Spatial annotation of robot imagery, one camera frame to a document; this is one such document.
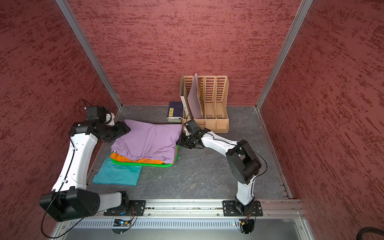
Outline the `orange pants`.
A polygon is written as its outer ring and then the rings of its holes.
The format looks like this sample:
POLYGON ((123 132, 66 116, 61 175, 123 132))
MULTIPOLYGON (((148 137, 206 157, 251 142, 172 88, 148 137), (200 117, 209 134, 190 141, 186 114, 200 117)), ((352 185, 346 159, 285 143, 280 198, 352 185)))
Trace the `orange pants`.
POLYGON ((135 164, 156 164, 156 165, 162 165, 162 164, 165 164, 164 162, 160 161, 160 160, 150 160, 150 159, 139 159, 139 160, 130 160, 126 157, 123 157, 117 153, 112 153, 110 155, 110 158, 112 160, 115 160, 117 162, 120 162, 120 163, 135 163, 135 164))

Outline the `purple pants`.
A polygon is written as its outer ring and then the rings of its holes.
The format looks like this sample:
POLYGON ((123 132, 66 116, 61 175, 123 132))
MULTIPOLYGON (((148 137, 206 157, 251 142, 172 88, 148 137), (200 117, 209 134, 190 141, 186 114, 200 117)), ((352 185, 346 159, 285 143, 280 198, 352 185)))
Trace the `purple pants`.
POLYGON ((169 143, 174 142, 177 144, 182 133, 181 124, 150 124, 134 120, 124 120, 131 131, 116 139, 124 143, 169 143))

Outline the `teal pants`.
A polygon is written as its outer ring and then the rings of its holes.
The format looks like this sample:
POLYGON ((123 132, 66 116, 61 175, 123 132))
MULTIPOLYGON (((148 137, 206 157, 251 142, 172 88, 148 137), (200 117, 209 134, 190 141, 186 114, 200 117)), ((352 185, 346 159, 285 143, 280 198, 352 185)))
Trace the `teal pants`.
POLYGON ((93 178, 93 183, 98 185, 125 185, 136 186, 142 167, 124 166, 113 163, 107 158, 98 173, 93 178))

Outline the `green plastic basket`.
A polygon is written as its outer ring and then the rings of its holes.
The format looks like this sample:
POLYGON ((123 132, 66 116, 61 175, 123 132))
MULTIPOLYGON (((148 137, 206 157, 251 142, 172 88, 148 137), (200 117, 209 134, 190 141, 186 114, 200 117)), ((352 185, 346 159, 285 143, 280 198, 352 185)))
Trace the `green plastic basket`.
POLYGON ((173 165, 178 158, 179 146, 174 142, 167 143, 124 143, 116 141, 111 146, 112 153, 117 153, 130 160, 150 159, 160 160, 165 164, 135 164, 135 163, 120 163, 112 160, 117 165, 124 166, 140 166, 140 167, 160 167, 166 168, 173 165))

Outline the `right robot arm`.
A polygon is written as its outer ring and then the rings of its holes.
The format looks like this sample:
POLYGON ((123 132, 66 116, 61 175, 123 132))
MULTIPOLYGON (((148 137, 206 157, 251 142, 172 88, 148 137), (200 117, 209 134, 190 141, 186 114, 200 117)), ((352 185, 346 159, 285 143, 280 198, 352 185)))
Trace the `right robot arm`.
POLYGON ((177 145, 187 149, 209 148, 225 156, 233 176, 238 181, 234 205, 228 206, 225 213, 245 217, 258 215, 260 207, 253 190, 262 164, 247 141, 231 141, 212 131, 201 131, 194 135, 181 134, 177 145))

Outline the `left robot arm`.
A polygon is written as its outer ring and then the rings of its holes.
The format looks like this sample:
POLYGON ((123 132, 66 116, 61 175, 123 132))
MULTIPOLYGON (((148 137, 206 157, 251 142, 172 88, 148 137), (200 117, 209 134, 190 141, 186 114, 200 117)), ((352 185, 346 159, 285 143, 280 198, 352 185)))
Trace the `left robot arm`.
POLYGON ((69 150, 49 194, 42 195, 40 206, 56 222, 92 217, 99 212, 124 215, 130 211, 126 192, 97 194, 87 189, 87 172, 97 142, 110 143, 130 132, 125 122, 116 122, 115 115, 102 106, 86 108, 87 116, 75 122, 69 131, 69 150))

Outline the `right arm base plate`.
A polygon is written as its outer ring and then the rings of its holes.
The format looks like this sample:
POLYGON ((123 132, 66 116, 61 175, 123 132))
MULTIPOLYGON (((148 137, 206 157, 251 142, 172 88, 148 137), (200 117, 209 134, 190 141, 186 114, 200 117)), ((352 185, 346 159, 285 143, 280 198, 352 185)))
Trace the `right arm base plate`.
POLYGON ((243 205, 239 201, 222 201, 223 213, 225 217, 262 217, 263 210, 261 202, 252 200, 248 205, 243 205))

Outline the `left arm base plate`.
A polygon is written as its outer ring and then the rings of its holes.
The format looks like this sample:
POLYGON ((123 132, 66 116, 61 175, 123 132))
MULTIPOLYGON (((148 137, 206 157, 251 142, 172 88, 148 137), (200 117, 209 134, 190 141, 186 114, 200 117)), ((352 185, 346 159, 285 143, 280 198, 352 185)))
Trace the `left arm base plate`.
POLYGON ((104 211, 104 216, 108 217, 141 217, 144 214, 147 201, 129 200, 127 204, 120 205, 104 211))

